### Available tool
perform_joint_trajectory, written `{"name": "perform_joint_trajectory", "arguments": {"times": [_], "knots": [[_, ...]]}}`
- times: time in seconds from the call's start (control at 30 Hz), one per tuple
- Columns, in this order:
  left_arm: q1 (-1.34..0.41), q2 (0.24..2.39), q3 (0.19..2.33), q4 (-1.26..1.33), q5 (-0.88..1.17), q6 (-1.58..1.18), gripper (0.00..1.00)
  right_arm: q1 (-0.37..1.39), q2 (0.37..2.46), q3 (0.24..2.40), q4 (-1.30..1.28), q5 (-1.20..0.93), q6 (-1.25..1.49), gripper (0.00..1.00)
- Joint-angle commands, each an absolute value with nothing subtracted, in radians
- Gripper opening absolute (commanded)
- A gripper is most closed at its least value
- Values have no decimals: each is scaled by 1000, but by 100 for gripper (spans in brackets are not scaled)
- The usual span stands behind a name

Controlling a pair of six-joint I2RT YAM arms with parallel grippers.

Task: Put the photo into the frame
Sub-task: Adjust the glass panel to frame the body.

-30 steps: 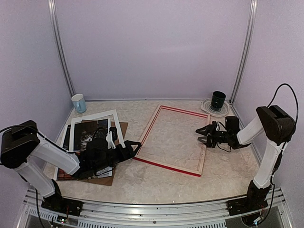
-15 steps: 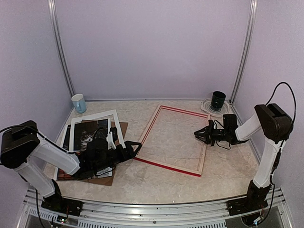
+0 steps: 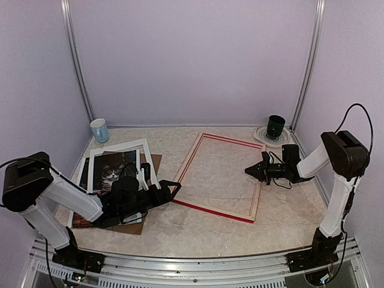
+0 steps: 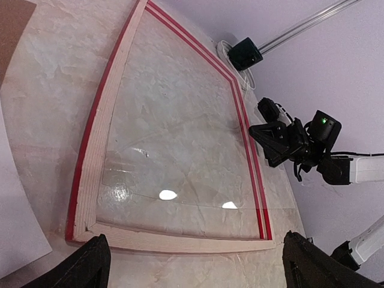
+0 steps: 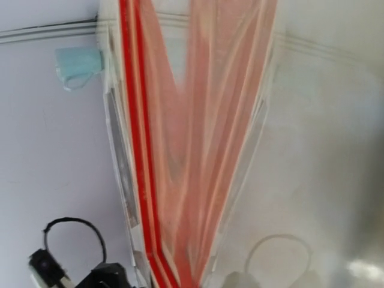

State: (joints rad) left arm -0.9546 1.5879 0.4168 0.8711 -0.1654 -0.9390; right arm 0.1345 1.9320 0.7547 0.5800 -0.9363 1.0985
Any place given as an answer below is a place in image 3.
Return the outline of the red wooden picture frame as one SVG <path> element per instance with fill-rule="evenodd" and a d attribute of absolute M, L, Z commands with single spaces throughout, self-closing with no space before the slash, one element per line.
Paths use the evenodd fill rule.
<path fill-rule="evenodd" d="M 265 150 L 263 144 L 200 133 L 175 178 L 182 187 L 173 201 L 254 223 L 261 183 L 244 170 L 258 163 Z"/>

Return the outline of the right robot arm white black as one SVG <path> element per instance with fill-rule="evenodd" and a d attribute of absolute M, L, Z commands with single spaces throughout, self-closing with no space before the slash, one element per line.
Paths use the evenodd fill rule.
<path fill-rule="evenodd" d="M 321 144 L 306 158 L 301 159 L 296 144 L 282 146 L 282 159 L 271 161 L 268 152 L 262 160 L 245 169 L 245 173 L 260 182 L 270 184 L 284 178 L 292 184 L 307 182 L 326 165 L 334 173 L 331 198 L 326 214 L 316 229 L 311 247 L 302 252 L 289 253 L 287 262 L 291 271 L 301 271 L 338 261 L 336 249 L 345 241 L 344 221 L 353 205 L 355 190 L 370 162 L 371 150 L 349 131 L 324 132 Z"/>

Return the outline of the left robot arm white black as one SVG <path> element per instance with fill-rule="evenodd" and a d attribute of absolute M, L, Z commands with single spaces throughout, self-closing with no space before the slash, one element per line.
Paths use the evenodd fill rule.
<path fill-rule="evenodd" d="M 109 193 L 87 193 L 57 171 L 45 152 L 8 160 L 1 167 L 5 170 L 1 207 L 20 214 L 72 267 L 80 266 L 84 254 L 70 228 L 45 205 L 46 199 L 74 211 L 95 227 L 108 228 L 171 202 L 182 187 L 178 182 L 161 180 L 141 188 L 135 177 L 122 176 Z"/>

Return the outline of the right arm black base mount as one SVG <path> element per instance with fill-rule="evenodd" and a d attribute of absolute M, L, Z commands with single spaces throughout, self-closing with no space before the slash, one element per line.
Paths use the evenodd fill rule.
<path fill-rule="evenodd" d="M 315 255 L 312 249 L 289 253 L 286 258 L 290 272 L 313 269 L 338 261 L 338 256 L 336 253 L 331 253 L 325 256 Z"/>

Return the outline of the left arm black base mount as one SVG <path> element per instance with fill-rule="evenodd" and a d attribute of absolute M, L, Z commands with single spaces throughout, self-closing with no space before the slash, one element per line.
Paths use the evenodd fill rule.
<path fill-rule="evenodd" d="M 105 255 L 85 250 L 77 252 L 55 252 L 52 261 L 62 266 L 100 273 L 104 265 Z"/>

